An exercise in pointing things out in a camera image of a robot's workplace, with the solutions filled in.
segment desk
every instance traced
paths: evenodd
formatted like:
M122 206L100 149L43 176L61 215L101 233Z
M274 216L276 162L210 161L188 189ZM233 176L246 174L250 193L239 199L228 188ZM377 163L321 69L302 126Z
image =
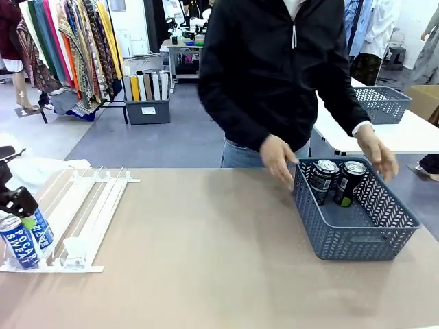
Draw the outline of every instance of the desk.
M175 84L178 82L178 79L198 79L198 74L177 74L176 69L176 56L178 53L182 52L182 49L197 49L191 51L185 51L185 53L197 53L200 57L200 65L201 65L201 56L202 56L202 46L188 46L185 42L178 39L178 44L173 45L172 41L165 40L163 41L162 47L167 47L169 49L169 70L171 71L171 93L174 92Z
M104 273L0 274L0 328L439 324L439 244L424 228L392 263L323 261L292 197L264 171L131 174L142 183L127 187L101 245Z
M364 86L352 79L354 87ZM336 151L363 154L355 138L346 135L319 98L317 133ZM396 154L439 154L439 129L409 110L397 125L375 125L375 132Z

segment person's left hand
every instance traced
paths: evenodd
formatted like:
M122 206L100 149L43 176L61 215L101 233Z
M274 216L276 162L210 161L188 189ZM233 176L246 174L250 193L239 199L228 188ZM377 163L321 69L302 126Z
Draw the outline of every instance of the person's left hand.
M398 175L399 165L396 157L381 142L371 125L363 125L357 133L358 145L371 161L373 167L386 182Z

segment blue and white can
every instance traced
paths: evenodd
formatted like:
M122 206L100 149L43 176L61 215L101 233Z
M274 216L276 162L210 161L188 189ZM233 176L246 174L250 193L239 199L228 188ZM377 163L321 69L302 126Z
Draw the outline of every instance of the blue and white can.
M54 241L54 233L49 227L49 223L43 217L40 209L37 209L34 213L35 224L32 228L32 234L35 236L37 245L40 249L44 250L49 247Z
M9 215L1 219L0 235L22 268L32 269L38 265L40 258L36 253L32 234L19 217Z

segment person's right hand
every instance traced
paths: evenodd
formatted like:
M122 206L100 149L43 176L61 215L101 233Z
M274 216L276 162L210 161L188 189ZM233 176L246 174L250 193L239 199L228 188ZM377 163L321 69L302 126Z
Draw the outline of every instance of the person's right hand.
M262 143L259 153L270 173L279 178L291 190L294 180L288 170L287 161L298 165L299 160L289 145L279 137L269 135Z

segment basket handle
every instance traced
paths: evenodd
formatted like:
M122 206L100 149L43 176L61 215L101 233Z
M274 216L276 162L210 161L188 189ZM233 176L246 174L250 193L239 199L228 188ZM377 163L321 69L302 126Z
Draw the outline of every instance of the basket handle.
M351 242L356 243L385 243L383 237L378 236L353 236Z

